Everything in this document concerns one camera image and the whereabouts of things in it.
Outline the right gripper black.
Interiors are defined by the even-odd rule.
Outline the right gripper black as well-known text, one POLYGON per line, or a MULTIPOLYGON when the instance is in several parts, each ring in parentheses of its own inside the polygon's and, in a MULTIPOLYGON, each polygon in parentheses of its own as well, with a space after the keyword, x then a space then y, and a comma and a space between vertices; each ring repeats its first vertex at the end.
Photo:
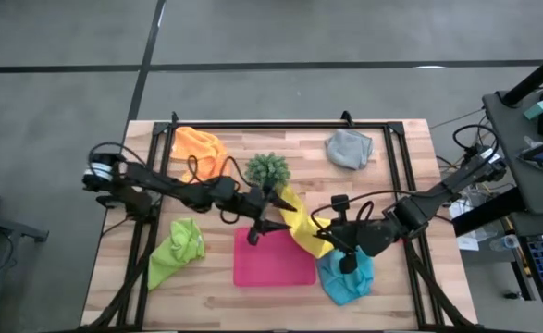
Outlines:
POLYGON ((331 219, 327 227, 320 228, 315 237, 331 243, 335 250, 341 251, 344 256, 339 260, 339 269, 342 274, 351 274, 357 267, 356 259, 356 226, 347 219, 346 211, 350 208, 349 197, 346 194, 331 197, 331 208, 338 216, 331 219))

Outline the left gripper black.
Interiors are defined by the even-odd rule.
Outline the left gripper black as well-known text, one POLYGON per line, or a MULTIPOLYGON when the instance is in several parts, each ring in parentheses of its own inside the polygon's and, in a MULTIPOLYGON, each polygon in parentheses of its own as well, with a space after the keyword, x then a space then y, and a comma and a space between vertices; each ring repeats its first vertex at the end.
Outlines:
POLYGON ((236 191, 228 204, 228 212, 237 216, 246 216, 253 220, 253 225, 247 235, 247 241, 252 246, 258 243, 261 235, 290 229, 289 225, 270 221, 266 217, 266 210, 270 204, 282 210, 297 212, 293 205, 283 200, 277 191, 269 186, 263 188, 254 186, 248 192, 236 191))

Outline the yellow microfiber towel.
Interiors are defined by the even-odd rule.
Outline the yellow microfiber towel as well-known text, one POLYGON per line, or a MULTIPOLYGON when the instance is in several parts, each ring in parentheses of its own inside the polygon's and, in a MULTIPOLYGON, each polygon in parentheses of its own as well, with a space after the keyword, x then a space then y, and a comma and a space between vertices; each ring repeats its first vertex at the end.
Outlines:
POLYGON ((295 212, 284 209, 279 210, 285 224, 290 226, 290 235, 294 241, 316 259, 320 259, 332 251, 334 246, 330 242, 320 240, 315 236, 319 228, 308 214, 297 192, 290 185, 287 185, 279 196, 296 209, 295 212))

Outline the grey microfiber towel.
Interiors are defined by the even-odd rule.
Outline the grey microfiber towel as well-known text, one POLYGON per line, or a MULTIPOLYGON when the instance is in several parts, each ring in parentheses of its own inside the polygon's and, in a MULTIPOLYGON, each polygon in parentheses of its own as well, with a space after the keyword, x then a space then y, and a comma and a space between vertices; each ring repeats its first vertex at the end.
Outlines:
POLYGON ((374 151, 374 142, 352 129, 338 129, 325 140, 327 159, 339 167, 361 170, 374 151))

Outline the blue microfiber towel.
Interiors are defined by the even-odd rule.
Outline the blue microfiber towel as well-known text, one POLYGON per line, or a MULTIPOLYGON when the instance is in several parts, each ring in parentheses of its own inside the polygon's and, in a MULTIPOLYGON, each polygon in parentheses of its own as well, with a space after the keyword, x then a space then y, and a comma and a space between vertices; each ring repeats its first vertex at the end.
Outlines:
POLYGON ((357 267, 350 274, 340 271, 339 261, 344 253, 333 250, 316 260, 320 284, 328 297, 338 306, 353 302, 371 293, 374 282, 373 258, 356 248, 357 267))

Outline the orange microfiber towel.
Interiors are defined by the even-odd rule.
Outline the orange microfiber towel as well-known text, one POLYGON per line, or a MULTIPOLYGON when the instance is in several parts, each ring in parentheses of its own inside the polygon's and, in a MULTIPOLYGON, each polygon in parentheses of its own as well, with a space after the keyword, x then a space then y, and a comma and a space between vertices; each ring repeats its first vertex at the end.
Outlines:
POLYGON ((227 149, 217 136, 192 127, 178 127, 170 157, 187 162, 190 156, 197 159, 197 178, 200 180, 229 175, 229 166, 223 166, 228 157, 227 149))

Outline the lime green microfiber towel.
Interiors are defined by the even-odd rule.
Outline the lime green microfiber towel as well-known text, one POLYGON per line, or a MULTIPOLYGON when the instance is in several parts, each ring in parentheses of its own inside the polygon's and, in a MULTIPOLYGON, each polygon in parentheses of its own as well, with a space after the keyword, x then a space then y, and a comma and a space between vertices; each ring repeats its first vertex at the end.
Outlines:
POLYGON ((168 235, 150 254, 148 290, 154 290, 193 260, 205 258, 203 233, 193 218, 170 223, 168 235))

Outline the small green artificial plant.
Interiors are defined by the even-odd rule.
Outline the small green artificial plant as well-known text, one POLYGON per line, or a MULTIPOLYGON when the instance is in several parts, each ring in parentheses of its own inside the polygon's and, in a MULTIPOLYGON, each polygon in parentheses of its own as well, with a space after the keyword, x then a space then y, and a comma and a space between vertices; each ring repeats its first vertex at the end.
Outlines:
POLYGON ((247 180, 258 186, 269 185, 282 191, 290 180, 289 166, 284 156, 275 153, 256 154, 247 164, 247 180))

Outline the pink translucent plastic bin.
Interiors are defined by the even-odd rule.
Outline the pink translucent plastic bin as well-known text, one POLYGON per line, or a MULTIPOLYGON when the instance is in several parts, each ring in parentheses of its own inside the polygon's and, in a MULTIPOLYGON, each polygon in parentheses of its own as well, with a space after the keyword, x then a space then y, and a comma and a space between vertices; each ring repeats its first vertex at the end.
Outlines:
POLYGON ((316 283, 315 258, 287 230, 261 236, 251 245, 248 228, 234 231, 233 282, 237 287, 287 287, 316 283))

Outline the white paper sheets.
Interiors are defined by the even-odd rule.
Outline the white paper sheets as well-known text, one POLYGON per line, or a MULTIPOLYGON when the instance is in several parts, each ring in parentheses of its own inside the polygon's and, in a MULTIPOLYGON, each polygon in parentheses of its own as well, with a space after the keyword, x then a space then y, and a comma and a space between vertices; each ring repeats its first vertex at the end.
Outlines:
MULTIPOLYGON (((460 199, 450 204, 449 213, 451 218, 458 217, 473 209, 473 206, 467 199, 460 199)), ((460 250, 478 252, 479 245, 476 235, 473 231, 457 237, 457 243, 460 250)))

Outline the black support beam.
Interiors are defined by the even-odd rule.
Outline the black support beam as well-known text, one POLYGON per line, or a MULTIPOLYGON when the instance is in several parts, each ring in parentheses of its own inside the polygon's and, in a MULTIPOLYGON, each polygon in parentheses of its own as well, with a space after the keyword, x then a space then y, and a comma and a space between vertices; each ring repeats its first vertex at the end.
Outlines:
POLYGON ((455 235, 460 237, 510 213, 525 210, 526 206, 520 190, 513 188, 467 213, 454 217, 451 223, 454 226, 455 235))

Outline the clear plastic bottle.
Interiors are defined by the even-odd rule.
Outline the clear plastic bottle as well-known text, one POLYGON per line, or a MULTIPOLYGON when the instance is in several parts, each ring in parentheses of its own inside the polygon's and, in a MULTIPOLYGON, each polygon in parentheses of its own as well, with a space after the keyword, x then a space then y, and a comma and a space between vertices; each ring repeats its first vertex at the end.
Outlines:
POLYGON ((503 237, 492 240, 489 243, 489 248, 494 252, 503 252, 516 249, 520 246, 520 242, 516 235, 508 234, 503 237))

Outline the dark grey side table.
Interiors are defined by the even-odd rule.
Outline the dark grey side table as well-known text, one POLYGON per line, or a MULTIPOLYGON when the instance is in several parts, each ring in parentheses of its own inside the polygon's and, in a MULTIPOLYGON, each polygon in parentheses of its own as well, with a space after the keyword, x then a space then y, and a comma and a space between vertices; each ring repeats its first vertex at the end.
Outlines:
POLYGON ((543 142, 543 136, 537 132, 537 123, 524 116, 524 111, 538 99, 537 94, 530 94, 518 107, 512 108, 504 105, 496 93, 482 97, 487 117, 497 132, 501 150, 525 207, 534 214, 543 214, 543 170, 519 158, 520 153, 528 147, 525 137, 543 142))

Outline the small teal box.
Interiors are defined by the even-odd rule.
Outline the small teal box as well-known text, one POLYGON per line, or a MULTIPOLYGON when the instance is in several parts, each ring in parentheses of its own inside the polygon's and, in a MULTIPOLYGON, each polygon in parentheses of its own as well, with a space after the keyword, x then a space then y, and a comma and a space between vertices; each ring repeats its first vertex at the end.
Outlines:
POLYGON ((523 115, 526 119, 532 120, 543 114, 543 101, 538 101, 530 106, 523 115))

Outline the black slanted post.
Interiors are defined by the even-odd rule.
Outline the black slanted post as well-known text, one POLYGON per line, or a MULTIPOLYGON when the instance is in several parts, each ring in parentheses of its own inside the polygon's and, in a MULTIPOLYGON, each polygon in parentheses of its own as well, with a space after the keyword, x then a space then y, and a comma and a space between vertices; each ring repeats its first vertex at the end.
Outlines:
POLYGON ((543 64, 511 90, 503 94, 500 100, 504 105, 513 107, 514 105, 519 104, 528 94, 533 92, 541 84, 543 84, 543 64))

